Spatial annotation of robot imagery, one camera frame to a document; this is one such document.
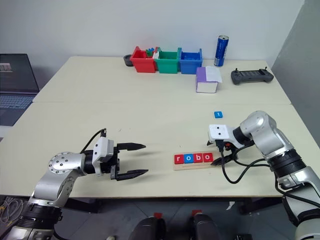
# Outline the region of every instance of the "remote controller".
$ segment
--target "remote controller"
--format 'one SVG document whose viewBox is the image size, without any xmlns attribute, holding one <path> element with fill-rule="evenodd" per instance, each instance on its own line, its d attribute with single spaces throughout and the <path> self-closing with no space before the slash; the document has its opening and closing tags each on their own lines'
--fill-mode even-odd
<svg viewBox="0 0 320 240">
<path fill-rule="evenodd" d="M 231 72 L 231 79 L 235 85 L 240 83 L 255 83 L 266 82 L 269 83 L 274 79 L 274 76 L 265 69 L 252 71 L 239 71 L 237 68 Z"/>
</svg>

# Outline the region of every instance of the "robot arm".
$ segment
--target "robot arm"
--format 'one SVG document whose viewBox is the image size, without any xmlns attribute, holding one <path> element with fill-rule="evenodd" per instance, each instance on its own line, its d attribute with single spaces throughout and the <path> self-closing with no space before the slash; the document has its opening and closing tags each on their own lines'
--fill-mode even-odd
<svg viewBox="0 0 320 240">
<path fill-rule="evenodd" d="M 306 166 L 276 121 L 263 111 L 255 111 L 237 128 L 212 124 L 209 144 L 223 141 L 240 149 L 252 141 L 268 162 L 283 190 L 283 204 L 290 221 L 297 226 L 295 239 L 320 238 L 320 179 Z"/>
<path fill-rule="evenodd" d="M 93 138 L 100 133 L 93 150 L 86 150 Z M 120 150 L 138 150 L 145 145 L 118 143 L 106 136 L 106 129 L 97 132 L 80 153 L 61 152 L 48 163 L 43 177 L 36 184 L 27 209 L 9 233 L 8 240 L 49 240 L 54 234 L 54 224 L 62 218 L 61 208 L 66 204 L 78 177 L 87 174 L 110 173 L 112 180 L 136 178 L 148 170 L 137 169 L 119 173 Z"/>
</svg>

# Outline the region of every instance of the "energy drink can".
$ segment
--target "energy drink can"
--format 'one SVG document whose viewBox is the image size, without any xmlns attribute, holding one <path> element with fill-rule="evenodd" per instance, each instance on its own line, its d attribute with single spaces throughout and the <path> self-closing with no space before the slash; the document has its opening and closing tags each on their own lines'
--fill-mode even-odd
<svg viewBox="0 0 320 240">
<path fill-rule="evenodd" d="M 220 35 L 218 37 L 218 44 L 216 45 L 216 52 L 214 58 L 214 65 L 217 67 L 222 67 L 224 65 L 228 42 L 228 36 Z"/>
</svg>

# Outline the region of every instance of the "laptop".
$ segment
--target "laptop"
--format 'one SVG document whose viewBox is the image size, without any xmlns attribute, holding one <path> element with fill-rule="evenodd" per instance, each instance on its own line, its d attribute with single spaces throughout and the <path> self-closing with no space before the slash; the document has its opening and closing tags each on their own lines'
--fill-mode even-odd
<svg viewBox="0 0 320 240">
<path fill-rule="evenodd" d="M 39 92 L 27 54 L 0 54 L 0 126 L 13 126 Z"/>
</svg>

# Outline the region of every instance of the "floor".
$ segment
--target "floor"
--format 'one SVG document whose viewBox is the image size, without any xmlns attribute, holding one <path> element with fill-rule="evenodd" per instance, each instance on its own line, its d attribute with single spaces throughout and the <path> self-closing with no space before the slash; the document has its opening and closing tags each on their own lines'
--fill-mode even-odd
<svg viewBox="0 0 320 240">
<path fill-rule="evenodd" d="M 238 202 L 226 210 L 229 202 L 208 200 L 109 200 L 99 213 L 64 209 L 63 219 L 55 225 L 56 232 L 69 240 L 105 240 L 116 236 L 127 240 L 142 219 L 154 212 L 163 213 L 167 225 L 167 239 L 186 240 L 186 225 L 192 210 L 201 209 L 217 224 L 224 240 L 233 240 L 235 234 L 252 234 L 254 240 L 292 240 L 296 227 L 288 220 L 282 204 L 251 215 L 238 213 Z"/>
</svg>

